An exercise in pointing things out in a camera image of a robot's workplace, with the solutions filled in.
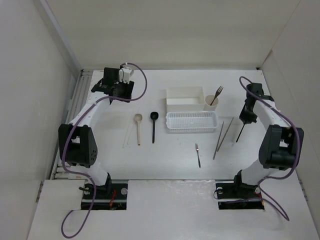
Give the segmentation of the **black chopstick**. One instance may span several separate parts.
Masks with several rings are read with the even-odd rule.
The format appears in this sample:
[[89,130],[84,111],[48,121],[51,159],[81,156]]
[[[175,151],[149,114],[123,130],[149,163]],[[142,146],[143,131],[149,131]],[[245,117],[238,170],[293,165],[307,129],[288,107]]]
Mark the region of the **black chopstick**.
[[242,132],[243,132],[243,130],[244,130],[244,127],[245,127],[245,123],[243,123],[243,125],[242,125],[242,127],[241,127],[241,129],[240,129],[240,132],[239,132],[239,134],[238,134],[238,136],[237,136],[237,138],[236,138],[236,143],[239,141],[239,139],[240,139],[240,136],[241,136],[241,134],[242,134]]

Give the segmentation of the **brown wooden fork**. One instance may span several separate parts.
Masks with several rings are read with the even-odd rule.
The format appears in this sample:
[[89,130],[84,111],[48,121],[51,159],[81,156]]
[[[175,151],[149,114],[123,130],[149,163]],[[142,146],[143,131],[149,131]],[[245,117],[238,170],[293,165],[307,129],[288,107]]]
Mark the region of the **brown wooden fork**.
[[215,95],[214,95],[214,98],[213,98],[213,100],[212,100],[211,103],[210,103],[210,106],[213,105],[214,101],[215,101],[216,98],[221,94],[221,92],[223,91],[223,89],[224,89],[224,87],[223,87],[223,86],[220,86],[220,87],[216,90]]

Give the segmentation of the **clear chopstick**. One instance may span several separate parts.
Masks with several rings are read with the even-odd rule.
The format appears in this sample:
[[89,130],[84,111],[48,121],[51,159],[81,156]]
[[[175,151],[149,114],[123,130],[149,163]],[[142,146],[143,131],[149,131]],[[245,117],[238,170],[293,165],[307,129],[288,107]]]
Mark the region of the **clear chopstick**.
[[123,146],[122,146],[123,148],[127,148],[127,146],[129,145],[129,140],[130,140],[132,128],[133,128],[133,124],[129,123],[127,130],[126,130]]

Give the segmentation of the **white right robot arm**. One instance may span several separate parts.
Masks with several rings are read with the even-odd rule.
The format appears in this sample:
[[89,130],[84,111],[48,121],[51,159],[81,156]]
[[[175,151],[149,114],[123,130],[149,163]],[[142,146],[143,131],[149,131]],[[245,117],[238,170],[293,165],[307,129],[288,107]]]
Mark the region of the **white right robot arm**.
[[288,178],[299,163],[304,138],[303,129],[276,108],[274,99],[264,94],[262,84],[240,85],[246,90],[246,99],[239,119],[244,125],[260,120],[266,132],[257,160],[234,177],[231,190],[237,197],[253,192],[263,180]]

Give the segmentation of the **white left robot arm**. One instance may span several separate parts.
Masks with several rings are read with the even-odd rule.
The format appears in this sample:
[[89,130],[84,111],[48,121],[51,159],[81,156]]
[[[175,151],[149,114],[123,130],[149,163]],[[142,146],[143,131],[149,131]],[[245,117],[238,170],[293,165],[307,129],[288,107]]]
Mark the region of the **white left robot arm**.
[[130,102],[134,82],[130,80],[134,70],[130,67],[109,68],[91,89],[86,104],[68,124],[58,128],[58,142],[62,167],[69,178],[80,177],[95,182],[94,192],[100,198],[111,195],[112,186],[107,183],[108,173],[98,161],[98,147],[93,133],[102,113],[111,105],[113,97]]

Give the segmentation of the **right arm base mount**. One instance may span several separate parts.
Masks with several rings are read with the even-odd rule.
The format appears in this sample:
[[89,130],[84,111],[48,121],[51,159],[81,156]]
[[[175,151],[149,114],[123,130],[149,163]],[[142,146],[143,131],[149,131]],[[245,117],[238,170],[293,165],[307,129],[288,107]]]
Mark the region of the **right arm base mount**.
[[265,206],[257,185],[247,185],[234,181],[215,183],[214,197],[219,210],[264,210]]

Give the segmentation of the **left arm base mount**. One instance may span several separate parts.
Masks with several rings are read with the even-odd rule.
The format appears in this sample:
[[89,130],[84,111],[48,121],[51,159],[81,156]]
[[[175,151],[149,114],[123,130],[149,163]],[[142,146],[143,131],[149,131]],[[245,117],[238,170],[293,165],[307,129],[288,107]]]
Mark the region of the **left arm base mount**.
[[[79,190],[82,191],[81,210],[88,210],[94,193],[93,185],[86,183],[84,187],[79,187]],[[128,190],[129,182],[124,180],[113,181],[109,190],[105,190],[103,186],[98,186],[92,210],[126,210]]]

